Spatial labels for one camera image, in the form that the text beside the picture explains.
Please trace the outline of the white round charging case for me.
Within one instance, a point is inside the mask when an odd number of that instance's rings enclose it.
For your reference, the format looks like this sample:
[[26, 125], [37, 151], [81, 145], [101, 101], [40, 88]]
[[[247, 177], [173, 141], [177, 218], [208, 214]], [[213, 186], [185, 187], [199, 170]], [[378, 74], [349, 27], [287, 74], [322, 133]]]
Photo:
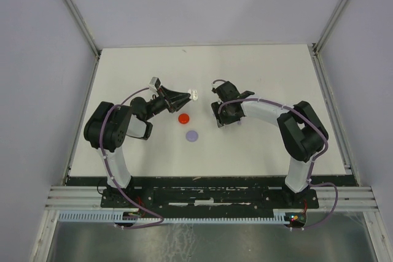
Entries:
[[190, 94], [190, 99], [192, 101], [197, 101], [198, 100], [198, 92], [195, 89], [189, 89], [188, 93]]

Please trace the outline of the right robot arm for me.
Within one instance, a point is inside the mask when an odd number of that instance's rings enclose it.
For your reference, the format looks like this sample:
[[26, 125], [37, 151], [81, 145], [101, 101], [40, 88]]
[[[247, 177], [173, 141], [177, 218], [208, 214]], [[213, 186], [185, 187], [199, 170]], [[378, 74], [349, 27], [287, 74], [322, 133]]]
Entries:
[[252, 91], [239, 92], [229, 81], [212, 83], [212, 92], [219, 100], [211, 104], [218, 127], [256, 118], [278, 128], [284, 147], [290, 156], [286, 189], [282, 201], [297, 207], [304, 200], [303, 190], [311, 186], [311, 174], [316, 160], [329, 148], [329, 134], [306, 101], [292, 106], [261, 98]]

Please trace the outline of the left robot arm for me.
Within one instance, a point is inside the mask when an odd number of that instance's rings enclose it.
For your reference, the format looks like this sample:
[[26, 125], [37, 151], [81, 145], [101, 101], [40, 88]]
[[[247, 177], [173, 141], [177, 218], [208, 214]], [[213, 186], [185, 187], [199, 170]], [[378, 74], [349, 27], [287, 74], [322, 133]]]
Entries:
[[126, 99], [129, 105], [100, 102], [84, 128], [84, 139], [98, 151], [106, 170], [107, 184], [118, 188], [114, 198], [123, 207], [131, 206], [136, 199], [136, 192], [128, 187], [132, 176], [123, 155], [125, 139], [148, 140], [153, 130], [151, 118], [165, 110], [177, 112], [195, 99], [192, 90], [183, 93], [164, 86], [156, 87], [148, 101], [138, 96], [141, 92]]

